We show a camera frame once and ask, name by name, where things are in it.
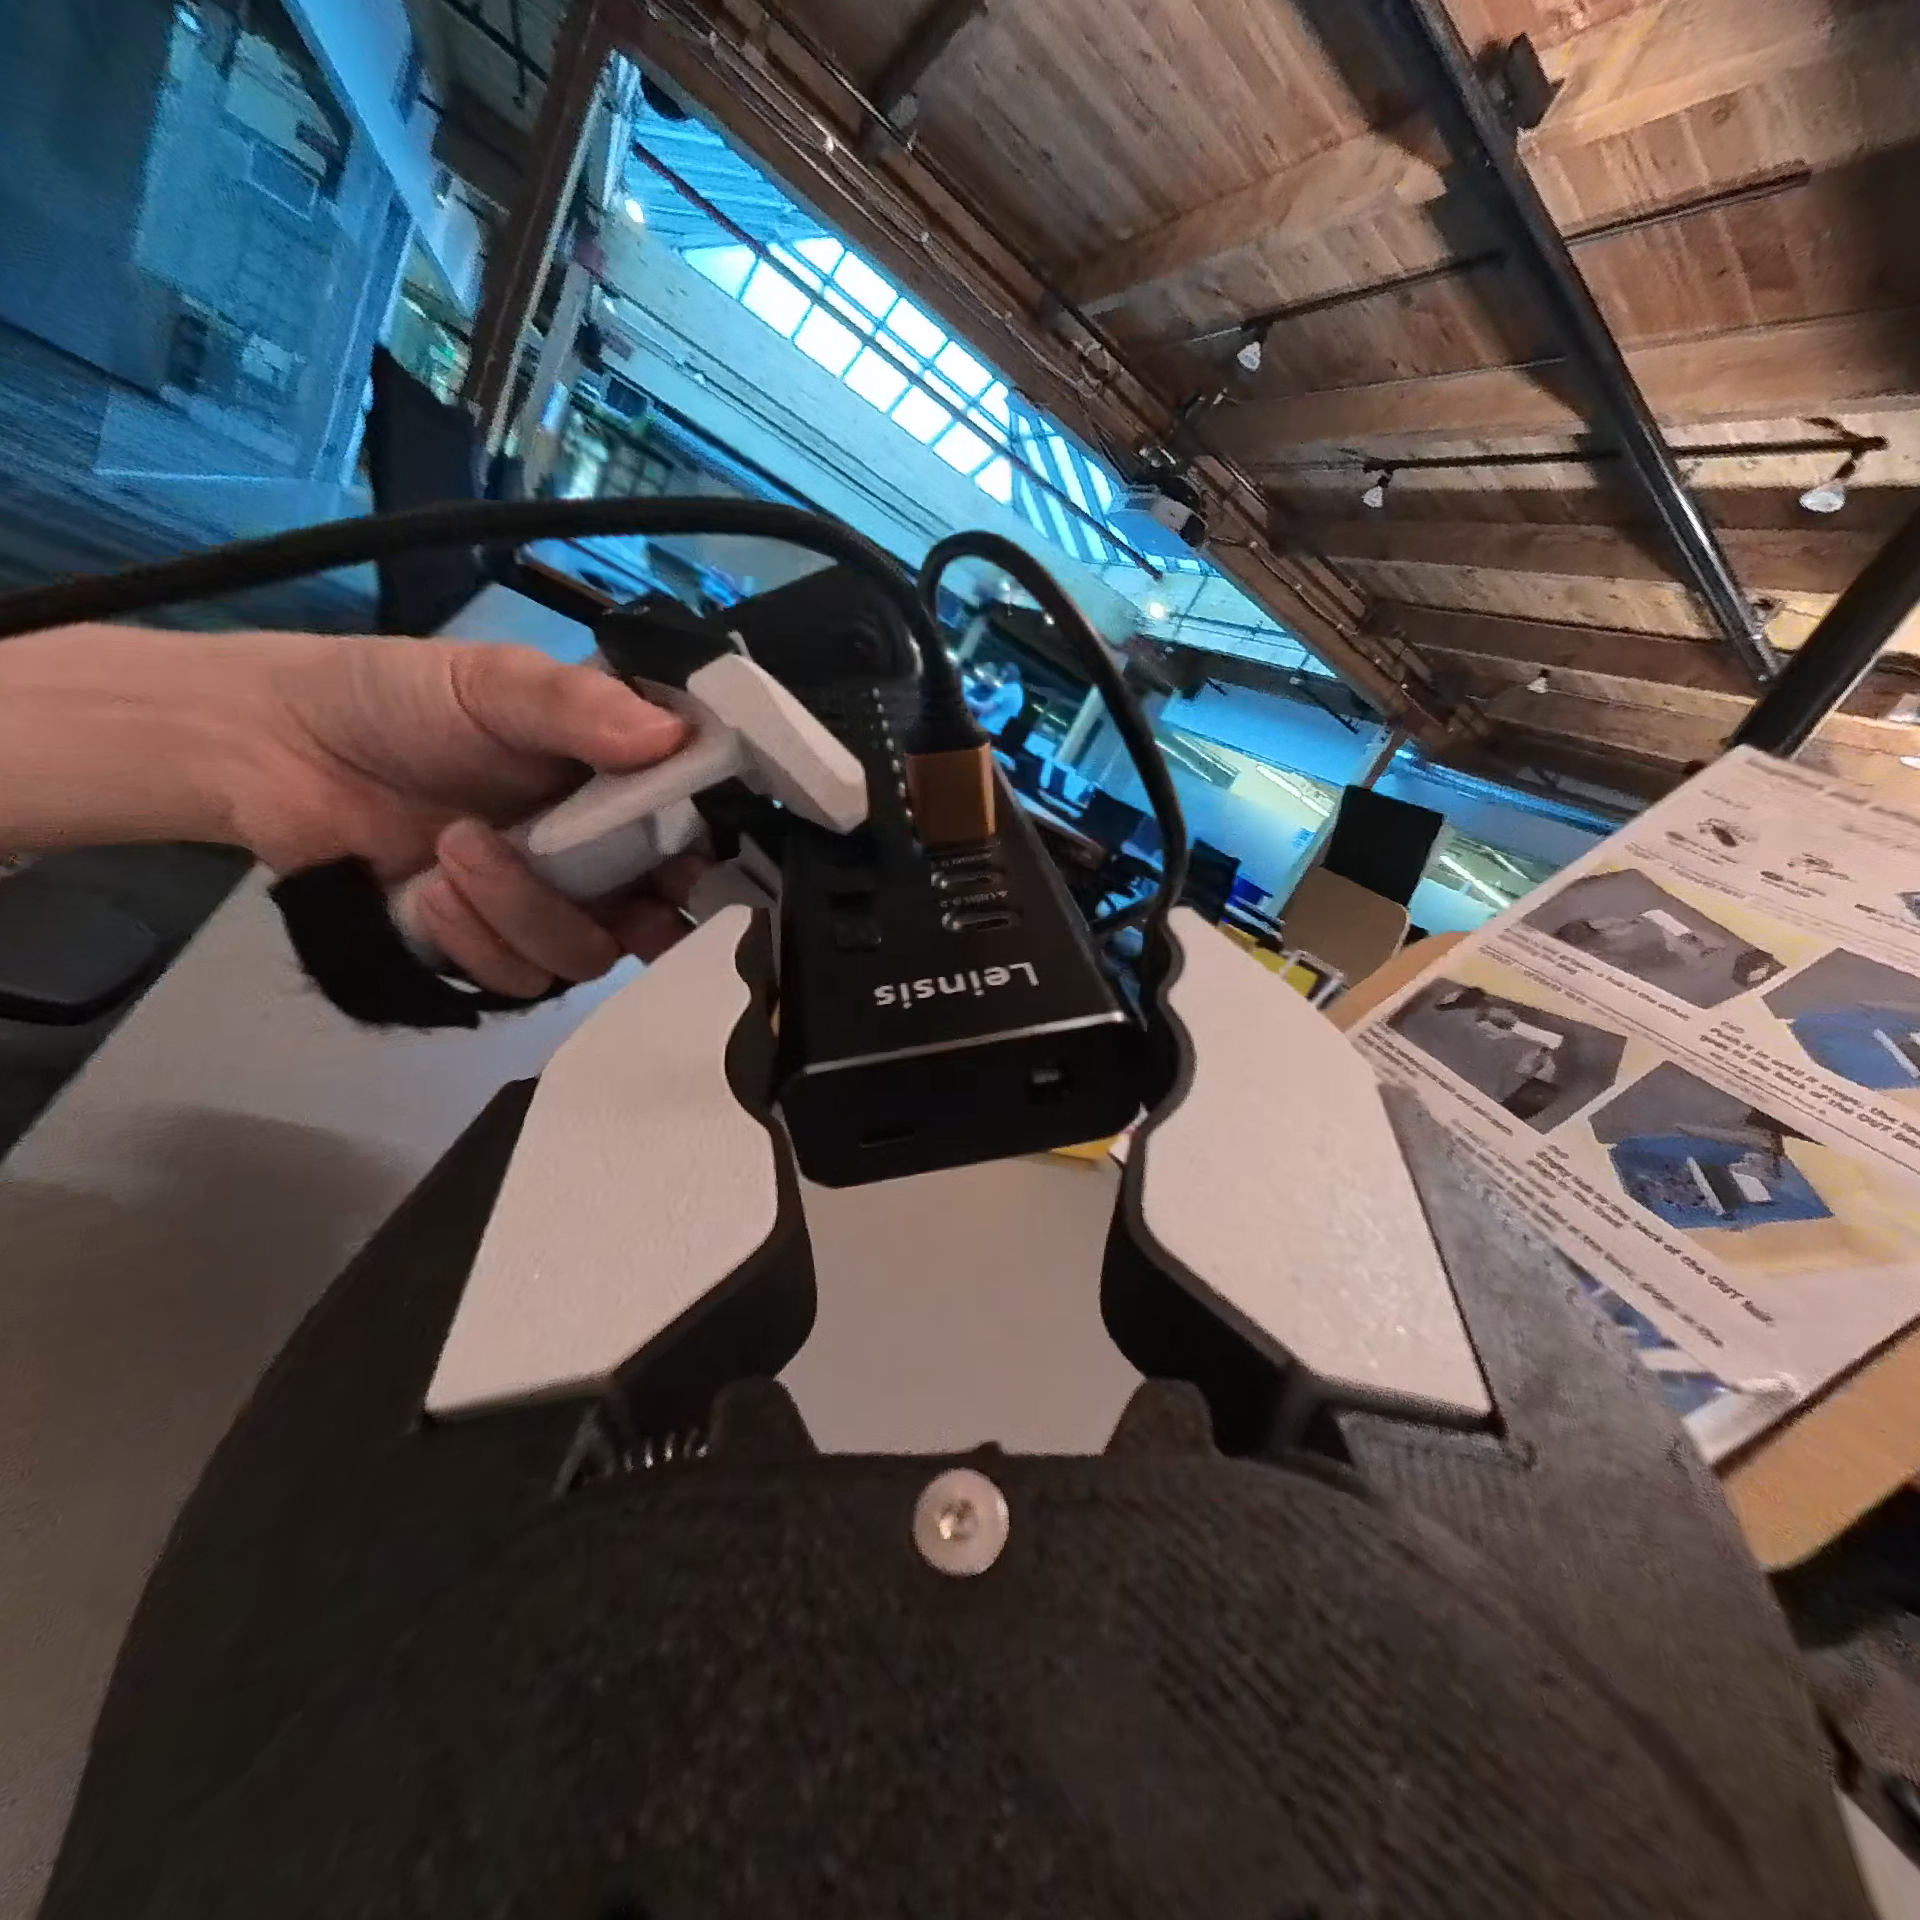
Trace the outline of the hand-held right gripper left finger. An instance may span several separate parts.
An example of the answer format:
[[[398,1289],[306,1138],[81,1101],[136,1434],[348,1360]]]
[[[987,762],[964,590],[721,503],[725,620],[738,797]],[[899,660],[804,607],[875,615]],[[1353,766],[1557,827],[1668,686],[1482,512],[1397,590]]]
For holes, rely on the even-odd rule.
[[[781,1372],[816,1283],[772,1097],[777,928],[725,907],[547,1059],[426,1389],[431,1418],[630,1389],[644,1424]]]

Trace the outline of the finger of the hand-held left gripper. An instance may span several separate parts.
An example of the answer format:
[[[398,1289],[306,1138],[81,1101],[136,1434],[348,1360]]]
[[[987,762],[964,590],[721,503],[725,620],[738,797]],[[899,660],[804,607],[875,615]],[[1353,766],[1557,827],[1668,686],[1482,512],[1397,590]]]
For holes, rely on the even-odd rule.
[[[689,707],[721,726],[735,774],[812,827],[868,823],[866,762],[752,660],[710,660],[686,678]]]

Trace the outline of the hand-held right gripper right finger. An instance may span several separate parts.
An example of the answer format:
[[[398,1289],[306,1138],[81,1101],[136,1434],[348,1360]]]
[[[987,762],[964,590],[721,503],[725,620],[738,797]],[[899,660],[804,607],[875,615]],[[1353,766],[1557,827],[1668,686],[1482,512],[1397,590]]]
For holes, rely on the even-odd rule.
[[[1340,1416],[1485,1434],[1477,1360],[1377,1076],[1175,907],[1143,952],[1147,1101],[1104,1249],[1104,1325],[1190,1389],[1208,1445],[1280,1457]]]

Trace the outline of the red black USB-A cable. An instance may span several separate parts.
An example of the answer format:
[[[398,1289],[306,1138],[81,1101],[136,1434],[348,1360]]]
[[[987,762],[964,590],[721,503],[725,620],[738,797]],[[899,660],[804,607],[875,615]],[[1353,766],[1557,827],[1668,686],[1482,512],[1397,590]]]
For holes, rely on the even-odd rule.
[[[436,549],[496,549],[521,544],[582,535],[653,535],[653,533],[721,533],[766,535],[857,572],[883,590],[918,641],[918,726],[905,749],[905,797],[927,852],[964,845],[964,833],[995,833],[995,769],[980,730],[955,693],[955,667],[938,641],[927,600],[941,566],[927,566],[924,590],[905,572],[816,510],[713,496],[613,496],[613,500],[473,500],[398,512],[338,520],[280,535],[226,544],[161,566],[130,566],[117,574],[83,574],[68,586],[6,595],[6,636],[26,636],[117,613],[147,613],[172,601],[227,600],[243,590],[296,586],[306,574],[379,566]]]

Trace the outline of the yellow plastic bin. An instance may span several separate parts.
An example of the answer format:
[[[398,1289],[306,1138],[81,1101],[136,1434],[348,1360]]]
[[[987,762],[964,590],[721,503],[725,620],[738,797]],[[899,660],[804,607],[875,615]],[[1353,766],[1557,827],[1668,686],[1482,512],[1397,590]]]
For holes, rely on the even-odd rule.
[[[1280,975],[1292,996],[1303,996],[1308,1004],[1326,1004],[1332,992],[1344,987],[1340,973],[1316,965],[1312,959],[1296,959],[1287,950],[1275,950],[1266,940],[1258,940],[1242,924],[1221,924],[1221,933],[1242,950],[1261,973]],[[1124,1138],[1135,1135],[1140,1119],[1128,1119],[1122,1135],[1107,1138],[1077,1138],[1077,1146],[1059,1146],[1051,1147],[1051,1157],[1071,1157],[1071,1161],[1096,1161],[1096,1157],[1124,1157]]]

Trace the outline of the black usb hub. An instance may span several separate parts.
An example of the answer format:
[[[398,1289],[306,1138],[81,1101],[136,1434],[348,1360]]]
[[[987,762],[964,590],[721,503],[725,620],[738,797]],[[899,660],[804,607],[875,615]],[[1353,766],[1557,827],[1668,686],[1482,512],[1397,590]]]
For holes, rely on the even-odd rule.
[[[866,827],[781,845],[777,1097],[797,1172],[868,1185],[1122,1135],[1135,1019],[1007,781],[990,840],[924,852],[918,686],[835,678],[797,700],[868,781]]]

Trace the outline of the person's left forearm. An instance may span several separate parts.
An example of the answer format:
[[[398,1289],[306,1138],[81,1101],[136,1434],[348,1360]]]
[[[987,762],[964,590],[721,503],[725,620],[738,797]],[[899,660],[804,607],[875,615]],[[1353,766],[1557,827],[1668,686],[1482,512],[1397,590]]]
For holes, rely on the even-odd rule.
[[[194,646],[81,625],[0,649],[0,852],[227,840],[233,714]]]

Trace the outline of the person's left hand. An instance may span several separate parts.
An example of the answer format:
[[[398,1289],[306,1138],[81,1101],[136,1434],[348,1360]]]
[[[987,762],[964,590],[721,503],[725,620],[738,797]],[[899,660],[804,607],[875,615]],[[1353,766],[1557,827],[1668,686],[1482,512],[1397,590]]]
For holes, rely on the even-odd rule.
[[[510,827],[681,749],[681,718],[526,646],[247,636],[205,700],[194,827],[277,872],[362,860],[473,987],[532,999],[686,940],[701,860],[565,903]]]

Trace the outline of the tan cardboard box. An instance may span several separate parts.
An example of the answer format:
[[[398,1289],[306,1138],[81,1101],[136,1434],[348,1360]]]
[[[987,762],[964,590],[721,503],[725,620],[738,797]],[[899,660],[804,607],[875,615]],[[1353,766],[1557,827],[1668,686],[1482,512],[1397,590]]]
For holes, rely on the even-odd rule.
[[[1312,865],[1280,910],[1285,952],[1303,952],[1344,987],[1357,987],[1406,943],[1412,910],[1388,903],[1326,865]]]

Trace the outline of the black monitor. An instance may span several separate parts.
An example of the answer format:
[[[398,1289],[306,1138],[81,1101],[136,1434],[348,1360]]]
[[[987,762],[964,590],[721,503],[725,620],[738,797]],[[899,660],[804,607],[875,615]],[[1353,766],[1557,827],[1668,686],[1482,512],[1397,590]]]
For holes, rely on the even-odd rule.
[[[1344,784],[1316,865],[1390,907],[1412,907],[1441,827],[1438,808]]]

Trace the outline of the black office chair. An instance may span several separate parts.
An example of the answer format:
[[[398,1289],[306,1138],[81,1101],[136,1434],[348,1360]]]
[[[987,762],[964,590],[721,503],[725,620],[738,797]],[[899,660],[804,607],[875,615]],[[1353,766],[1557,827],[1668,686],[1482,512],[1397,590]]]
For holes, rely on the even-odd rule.
[[[436,395],[387,344],[369,356],[362,465],[374,512],[479,500],[465,407]],[[374,566],[374,632],[440,636],[485,586],[473,545],[387,554]]]

